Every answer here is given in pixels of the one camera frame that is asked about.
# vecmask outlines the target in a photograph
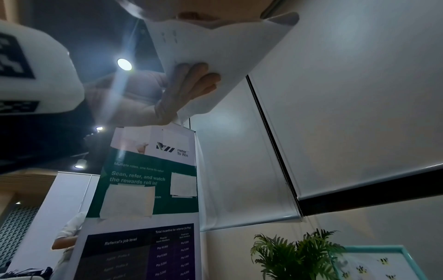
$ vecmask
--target white device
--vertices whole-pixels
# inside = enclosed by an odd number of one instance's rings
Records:
[[[68,112],[83,100],[64,46],[41,31],[0,20],[0,116]]]

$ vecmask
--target lattice screen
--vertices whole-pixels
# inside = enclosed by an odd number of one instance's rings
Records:
[[[6,218],[0,228],[0,267],[14,256],[39,208],[17,205]]]

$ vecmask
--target white partition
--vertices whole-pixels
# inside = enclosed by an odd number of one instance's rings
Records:
[[[250,77],[301,198],[443,163],[443,2],[287,1]]]
[[[202,230],[298,217],[246,80],[191,129]]]
[[[54,268],[63,250],[51,250],[62,227],[80,210],[86,211],[98,175],[59,172],[12,259],[8,271]]]

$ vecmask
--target standing banner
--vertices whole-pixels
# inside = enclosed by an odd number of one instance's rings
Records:
[[[116,128],[66,280],[201,280],[194,132]]]

